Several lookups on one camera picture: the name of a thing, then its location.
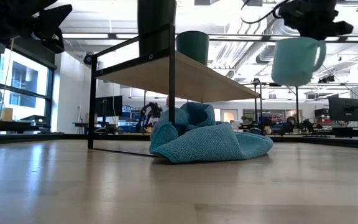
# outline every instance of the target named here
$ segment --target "computer monitor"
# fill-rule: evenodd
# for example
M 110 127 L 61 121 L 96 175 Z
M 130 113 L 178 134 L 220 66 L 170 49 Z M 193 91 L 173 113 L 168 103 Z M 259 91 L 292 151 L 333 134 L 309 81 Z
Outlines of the computer monitor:
M 358 99 L 329 97 L 329 118 L 333 121 L 358 121 Z
M 122 96 L 96 98 L 94 112 L 98 115 L 99 118 L 122 116 Z

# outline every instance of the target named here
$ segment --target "blue towel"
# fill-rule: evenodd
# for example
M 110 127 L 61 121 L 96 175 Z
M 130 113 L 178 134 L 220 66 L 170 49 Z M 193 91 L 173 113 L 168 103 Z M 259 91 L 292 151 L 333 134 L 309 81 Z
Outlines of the blue towel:
M 214 108 L 186 103 L 175 108 L 175 125 L 169 111 L 161 115 L 151 134 L 150 153 L 173 163 L 231 161 L 263 156 L 273 147 L 266 136 L 234 132 L 229 123 L 215 122 Z

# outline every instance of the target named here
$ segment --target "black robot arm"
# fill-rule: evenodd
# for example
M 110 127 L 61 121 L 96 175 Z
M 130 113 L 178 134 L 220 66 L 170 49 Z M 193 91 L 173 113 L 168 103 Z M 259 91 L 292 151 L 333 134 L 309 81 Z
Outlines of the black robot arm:
M 64 51 L 59 25 L 73 10 L 72 6 L 45 9 L 57 0 L 0 0 L 0 43 L 9 44 L 17 37 L 41 40 L 56 54 Z
M 147 120 L 144 122 L 144 117 L 147 111 L 147 108 L 151 108 L 149 113 L 147 114 Z M 150 118 L 160 118 L 161 117 L 162 109 L 157 103 L 149 103 L 146 106 L 144 106 L 140 111 L 140 118 L 139 122 L 136 125 L 136 131 L 142 132 L 142 128 L 145 128 L 145 125 L 147 125 L 150 121 Z
M 294 0 L 280 6 L 278 15 L 284 24 L 299 31 L 302 37 L 325 40 L 327 37 L 351 34 L 353 26 L 334 22 L 338 0 Z

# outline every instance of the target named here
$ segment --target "wooden floor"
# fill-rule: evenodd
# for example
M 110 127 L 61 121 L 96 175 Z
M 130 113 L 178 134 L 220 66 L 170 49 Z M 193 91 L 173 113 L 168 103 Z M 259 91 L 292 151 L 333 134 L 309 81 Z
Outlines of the wooden floor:
M 86 141 L 0 145 L 0 223 L 358 224 L 358 149 L 277 143 L 249 161 L 171 165 Z

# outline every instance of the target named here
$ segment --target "teal cup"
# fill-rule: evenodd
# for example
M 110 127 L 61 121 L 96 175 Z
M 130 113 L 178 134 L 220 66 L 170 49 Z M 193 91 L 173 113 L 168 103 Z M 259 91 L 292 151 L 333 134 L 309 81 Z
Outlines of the teal cup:
M 309 37 L 290 38 L 276 43 L 272 79 L 275 83 L 302 86 L 310 82 L 326 58 L 326 44 Z
M 177 51 L 203 65 L 208 62 L 209 36 L 200 31 L 186 31 L 177 37 Z

